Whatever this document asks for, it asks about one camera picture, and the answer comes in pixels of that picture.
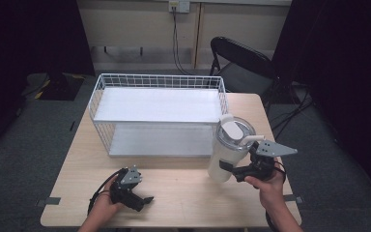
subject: wire rack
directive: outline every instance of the wire rack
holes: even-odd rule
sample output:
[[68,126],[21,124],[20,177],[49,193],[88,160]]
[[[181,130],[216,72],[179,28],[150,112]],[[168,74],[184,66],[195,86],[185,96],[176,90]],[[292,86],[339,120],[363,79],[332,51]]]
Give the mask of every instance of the wire rack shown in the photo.
[[[105,106],[106,99],[110,99],[110,93],[115,96]],[[128,96],[127,93],[134,93],[134,95]],[[155,95],[159,95],[160,99],[157,98],[152,101],[151,98],[154,98]],[[139,102],[138,98],[144,102],[142,106],[135,107],[135,104]],[[217,108],[218,114],[228,112],[225,88],[220,76],[103,73],[99,76],[90,98],[89,113],[110,156],[210,155],[217,120],[202,119],[201,117],[206,113],[204,111],[200,112],[198,109],[195,110],[188,105],[188,102],[192,101],[198,101],[197,104],[200,102],[204,104],[209,98],[214,98],[216,101],[214,107]],[[210,108],[210,106],[212,105],[205,105],[203,110]],[[182,115],[186,114],[184,109],[191,108],[197,112],[196,116],[199,116],[199,118],[189,119],[185,117],[182,121],[179,119],[182,118],[180,115],[171,115],[177,107],[180,108]],[[106,119],[100,118],[100,114],[105,111],[111,116],[106,117]],[[157,119],[151,118],[154,114],[158,116]],[[143,150],[139,151],[138,146],[134,144],[130,146],[130,142],[134,139],[130,137],[131,134],[136,139],[139,139],[139,137],[142,139]],[[180,141],[174,140],[176,137],[183,140],[181,144]],[[196,150],[189,151],[189,144],[186,144],[187,141],[184,142],[188,137],[192,137],[190,138],[192,141],[189,140],[188,142],[192,143]],[[195,146],[195,144],[200,144],[201,149],[198,150],[198,146]],[[131,147],[137,147],[137,150],[131,150]]]

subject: person's hand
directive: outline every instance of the person's hand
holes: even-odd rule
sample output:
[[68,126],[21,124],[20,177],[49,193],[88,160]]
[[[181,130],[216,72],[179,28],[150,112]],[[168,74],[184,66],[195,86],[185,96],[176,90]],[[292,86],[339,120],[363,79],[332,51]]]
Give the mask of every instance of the person's hand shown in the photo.
[[112,178],[104,185],[103,192],[99,194],[92,211],[83,222],[79,231],[97,231],[110,221],[120,209],[125,207],[122,203],[113,204],[110,199],[110,186],[116,178]]
[[261,205],[266,209],[273,225],[278,228],[280,232],[302,231],[285,204],[282,191],[284,184],[284,176],[282,173],[273,171],[272,177],[264,182],[251,176],[245,177],[244,180],[260,190]]

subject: chair seat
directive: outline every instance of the chair seat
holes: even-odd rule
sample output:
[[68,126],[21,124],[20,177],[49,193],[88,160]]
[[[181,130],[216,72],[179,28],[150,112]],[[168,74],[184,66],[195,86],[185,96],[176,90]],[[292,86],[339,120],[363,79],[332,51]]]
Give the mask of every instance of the chair seat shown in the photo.
[[216,75],[224,80],[225,89],[232,93],[254,93],[264,97],[272,87],[272,79],[229,63]]

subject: gray carpet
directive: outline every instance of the gray carpet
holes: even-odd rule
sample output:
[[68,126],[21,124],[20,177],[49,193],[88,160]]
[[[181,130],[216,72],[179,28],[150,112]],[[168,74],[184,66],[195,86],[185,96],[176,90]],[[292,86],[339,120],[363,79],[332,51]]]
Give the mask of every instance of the gray carpet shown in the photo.
[[[30,88],[39,86],[43,78],[30,76]],[[36,202],[47,198],[53,188],[95,82],[95,78],[87,78],[74,101],[37,101],[29,95],[20,116],[0,138],[0,231],[76,230],[42,227],[43,208]],[[275,104],[270,120],[294,108],[293,104]],[[369,178],[352,156],[337,146],[329,123],[314,105],[293,118],[277,141],[300,151],[283,161],[294,194],[304,199],[299,207],[305,231],[371,231]]]

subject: black chair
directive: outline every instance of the black chair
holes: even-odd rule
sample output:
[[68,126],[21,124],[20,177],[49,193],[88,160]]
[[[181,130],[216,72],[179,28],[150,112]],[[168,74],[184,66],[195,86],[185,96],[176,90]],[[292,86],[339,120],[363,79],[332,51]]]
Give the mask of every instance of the black chair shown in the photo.
[[[278,85],[271,60],[261,52],[225,37],[213,38],[211,48],[214,60],[210,75],[222,76],[227,92],[258,94],[269,112]],[[230,63],[221,68],[218,56]]]

